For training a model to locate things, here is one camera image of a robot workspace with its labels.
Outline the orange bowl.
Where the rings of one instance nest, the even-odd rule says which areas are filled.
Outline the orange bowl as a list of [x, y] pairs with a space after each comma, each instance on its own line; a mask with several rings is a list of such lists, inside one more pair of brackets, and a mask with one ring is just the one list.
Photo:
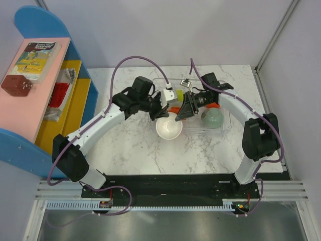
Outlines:
[[169, 111], [169, 112], [172, 112], [172, 113], [175, 113], [175, 114], [178, 114], [179, 111], [180, 111], [180, 107], [172, 106], [171, 108], [169, 108], [168, 111]]
[[219, 109], [220, 105], [214, 102], [214, 103], [211, 103], [211, 104], [207, 104], [206, 108], [218, 108]]

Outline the lime green bowl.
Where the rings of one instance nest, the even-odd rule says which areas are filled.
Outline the lime green bowl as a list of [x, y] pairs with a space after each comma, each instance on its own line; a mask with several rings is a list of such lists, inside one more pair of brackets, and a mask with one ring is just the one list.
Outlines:
[[177, 94], [177, 101], [183, 102], [184, 101], [184, 92], [180, 89], [177, 89], [176, 94]]

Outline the white bottom bowl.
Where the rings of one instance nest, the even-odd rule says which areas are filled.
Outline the white bottom bowl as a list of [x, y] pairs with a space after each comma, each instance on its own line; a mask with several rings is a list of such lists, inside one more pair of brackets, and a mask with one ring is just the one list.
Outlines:
[[177, 138], [183, 130], [183, 122], [175, 121], [177, 114], [169, 112], [168, 117], [159, 118], [156, 121], [155, 128], [157, 134], [165, 140], [173, 140]]

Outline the pale green ceramic bowl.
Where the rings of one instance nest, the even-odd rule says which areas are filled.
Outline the pale green ceramic bowl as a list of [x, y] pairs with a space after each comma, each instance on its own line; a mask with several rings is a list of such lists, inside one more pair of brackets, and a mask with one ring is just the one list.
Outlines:
[[223, 125], [224, 116], [218, 108], [208, 108], [201, 114], [201, 120], [205, 126], [217, 129]]

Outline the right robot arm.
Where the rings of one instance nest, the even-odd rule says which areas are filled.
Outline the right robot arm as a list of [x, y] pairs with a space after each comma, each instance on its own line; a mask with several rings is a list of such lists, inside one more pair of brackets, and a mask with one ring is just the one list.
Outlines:
[[258, 114], [236, 96], [229, 83], [220, 84], [216, 75], [208, 73], [200, 77], [203, 90], [199, 93], [184, 93], [184, 101], [175, 121], [195, 116], [199, 108], [216, 103], [227, 110], [243, 126], [242, 149], [245, 154], [234, 173], [235, 182], [230, 184], [230, 193], [242, 197], [248, 191], [247, 184], [254, 181], [266, 157], [272, 156], [280, 147], [278, 120], [275, 114]]

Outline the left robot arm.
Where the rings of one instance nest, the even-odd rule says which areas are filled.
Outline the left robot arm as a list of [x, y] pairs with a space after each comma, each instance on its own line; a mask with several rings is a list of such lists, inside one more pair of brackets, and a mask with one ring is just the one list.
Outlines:
[[152, 120], [167, 117], [169, 101], [174, 97], [172, 85], [156, 91], [154, 83], [142, 76], [132, 86], [114, 95], [109, 105], [78, 130], [53, 140], [53, 166], [73, 182], [82, 182], [92, 187], [98, 197], [106, 197], [110, 185], [100, 171], [90, 167], [86, 160], [88, 151], [112, 128], [131, 115], [144, 111]]

